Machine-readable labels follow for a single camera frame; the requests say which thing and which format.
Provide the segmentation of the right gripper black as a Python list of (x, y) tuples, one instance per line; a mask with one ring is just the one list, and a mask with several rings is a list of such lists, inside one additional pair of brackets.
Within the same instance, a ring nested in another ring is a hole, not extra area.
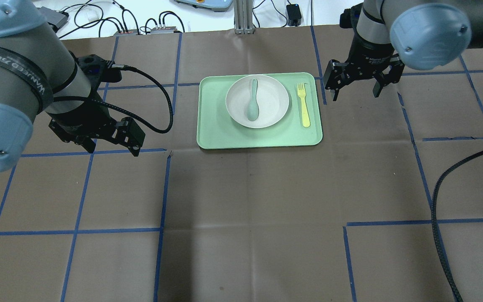
[(405, 64), (390, 43), (376, 44), (355, 33), (348, 58), (344, 62), (335, 59), (328, 61), (324, 88), (333, 90), (333, 102), (336, 102), (344, 86), (374, 78), (373, 95), (378, 98), (383, 88), (400, 81), (404, 67)]

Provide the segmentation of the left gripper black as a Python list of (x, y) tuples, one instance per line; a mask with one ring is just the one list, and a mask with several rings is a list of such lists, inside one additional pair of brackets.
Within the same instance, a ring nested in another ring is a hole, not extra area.
[(109, 114), (107, 104), (98, 94), (102, 82), (122, 80), (122, 65), (95, 54), (74, 57), (72, 75), (54, 90), (49, 107), (49, 128), (64, 143), (82, 146), (89, 154), (96, 148), (96, 139), (126, 147), (138, 157), (145, 133), (137, 119), (129, 114), (120, 121)]

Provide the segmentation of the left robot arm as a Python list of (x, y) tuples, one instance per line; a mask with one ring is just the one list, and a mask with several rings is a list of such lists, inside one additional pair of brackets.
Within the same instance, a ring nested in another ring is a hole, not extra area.
[(121, 70), (97, 55), (75, 57), (31, 1), (0, 0), (0, 172), (17, 164), (43, 112), (65, 143), (93, 153), (94, 139), (106, 140), (138, 156), (145, 134), (136, 115), (116, 121), (97, 93)]

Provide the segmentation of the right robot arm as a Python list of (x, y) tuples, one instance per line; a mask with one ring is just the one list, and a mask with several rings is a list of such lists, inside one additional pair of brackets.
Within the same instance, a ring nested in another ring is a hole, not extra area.
[(404, 68), (432, 70), (466, 49), (483, 48), (483, 0), (365, 0), (340, 15), (353, 40), (345, 62), (330, 60), (324, 88), (374, 79), (373, 94), (400, 81)]

